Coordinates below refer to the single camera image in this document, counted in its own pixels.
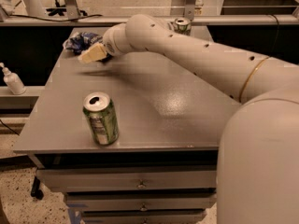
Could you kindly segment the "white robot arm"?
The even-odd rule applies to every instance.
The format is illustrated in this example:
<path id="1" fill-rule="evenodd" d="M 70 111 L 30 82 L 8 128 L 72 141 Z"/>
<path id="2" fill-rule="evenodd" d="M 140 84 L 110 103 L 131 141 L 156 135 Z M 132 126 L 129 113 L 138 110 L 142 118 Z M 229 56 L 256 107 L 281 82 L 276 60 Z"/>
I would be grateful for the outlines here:
<path id="1" fill-rule="evenodd" d="M 217 224 L 299 224 L 299 66 L 145 14 L 108 28 L 79 59 L 131 52 L 163 55 L 237 104 L 219 142 Z"/>

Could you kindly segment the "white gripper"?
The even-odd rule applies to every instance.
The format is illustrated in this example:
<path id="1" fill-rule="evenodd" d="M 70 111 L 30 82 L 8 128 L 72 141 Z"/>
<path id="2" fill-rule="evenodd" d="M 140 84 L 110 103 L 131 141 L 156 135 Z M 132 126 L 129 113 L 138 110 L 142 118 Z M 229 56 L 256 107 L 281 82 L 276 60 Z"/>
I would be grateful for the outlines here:
<path id="1" fill-rule="evenodd" d="M 78 60 L 81 63 L 101 61 L 107 57 L 107 52 L 112 56 L 121 56 L 136 51 L 130 39 L 134 27 L 128 23 L 121 23 L 107 29 L 103 35 L 103 44 L 95 43 L 81 52 Z"/>

